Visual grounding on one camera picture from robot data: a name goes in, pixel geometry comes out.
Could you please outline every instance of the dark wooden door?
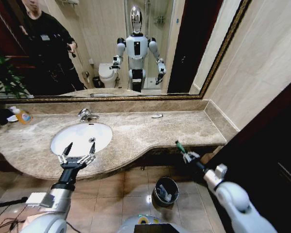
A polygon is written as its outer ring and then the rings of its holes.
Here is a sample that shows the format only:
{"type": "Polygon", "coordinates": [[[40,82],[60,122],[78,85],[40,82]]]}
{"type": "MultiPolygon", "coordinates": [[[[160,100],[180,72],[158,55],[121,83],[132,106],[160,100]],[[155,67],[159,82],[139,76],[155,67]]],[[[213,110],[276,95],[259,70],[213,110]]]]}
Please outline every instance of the dark wooden door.
{"type": "MultiPolygon", "coordinates": [[[[208,162],[249,194],[278,232],[291,232],[291,83],[208,162]]],[[[213,199],[226,232],[230,218],[213,199]]]]}
{"type": "Polygon", "coordinates": [[[31,94],[40,94],[34,83],[36,69],[28,56],[28,47],[20,29],[24,7],[19,0],[0,0],[0,55],[10,58],[31,94]]]}
{"type": "Polygon", "coordinates": [[[223,0],[186,0],[168,93],[188,93],[223,0]]]}

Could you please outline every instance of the mirror frame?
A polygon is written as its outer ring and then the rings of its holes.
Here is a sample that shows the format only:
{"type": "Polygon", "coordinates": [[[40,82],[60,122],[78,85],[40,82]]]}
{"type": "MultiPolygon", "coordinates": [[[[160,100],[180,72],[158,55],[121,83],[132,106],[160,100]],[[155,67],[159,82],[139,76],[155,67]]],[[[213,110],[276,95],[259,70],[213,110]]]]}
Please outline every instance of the mirror frame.
{"type": "Polygon", "coordinates": [[[128,101],[128,100],[200,100],[203,99],[236,30],[250,4],[251,0],[242,0],[228,28],[223,42],[211,65],[208,75],[198,95],[166,94],[159,96],[125,96],[125,97],[73,97],[73,96],[36,96],[32,99],[0,99],[0,103],[49,103],[49,102],[94,102],[94,101],[128,101]]]}

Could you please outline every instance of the chrome faucet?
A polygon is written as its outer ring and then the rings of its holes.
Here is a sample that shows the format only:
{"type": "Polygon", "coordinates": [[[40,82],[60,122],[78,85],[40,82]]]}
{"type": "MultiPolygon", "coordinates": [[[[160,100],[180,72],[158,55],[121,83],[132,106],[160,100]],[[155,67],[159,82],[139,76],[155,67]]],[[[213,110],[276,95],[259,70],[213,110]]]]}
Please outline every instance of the chrome faucet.
{"type": "Polygon", "coordinates": [[[79,114],[78,114],[79,117],[81,117],[80,119],[80,122],[84,122],[84,121],[90,121],[90,120],[97,120],[99,119],[99,116],[98,115],[94,115],[94,114],[91,114],[91,112],[87,109],[87,108],[83,108],[79,114]]]}

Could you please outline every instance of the orange soap bottle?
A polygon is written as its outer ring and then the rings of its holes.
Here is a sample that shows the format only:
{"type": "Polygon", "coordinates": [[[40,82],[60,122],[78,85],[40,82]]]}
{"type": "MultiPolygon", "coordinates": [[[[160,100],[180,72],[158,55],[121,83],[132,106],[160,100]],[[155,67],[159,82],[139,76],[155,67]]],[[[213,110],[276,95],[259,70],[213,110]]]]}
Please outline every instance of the orange soap bottle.
{"type": "Polygon", "coordinates": [[[19,122],[23,124],[28,124],[32,120],[32,116],[26,113],[25,111],[18,109],[15,106],[11,107],[10,109],[15,114],[19,122]]]}

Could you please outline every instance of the toilet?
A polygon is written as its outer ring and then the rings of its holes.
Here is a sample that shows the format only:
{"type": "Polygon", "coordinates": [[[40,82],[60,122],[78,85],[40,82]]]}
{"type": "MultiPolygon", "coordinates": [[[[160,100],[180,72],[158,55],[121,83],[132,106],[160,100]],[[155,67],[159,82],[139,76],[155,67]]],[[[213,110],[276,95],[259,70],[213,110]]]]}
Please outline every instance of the toilet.
{"type": "Polygon", "coordinates": [[[105,84],[105,88],[115,87],[115,80],[117,78],[117,69],[109,69],[112,66],[111,63],[100,63],[99,64],[99,77],[100,80],[105,84]]]}

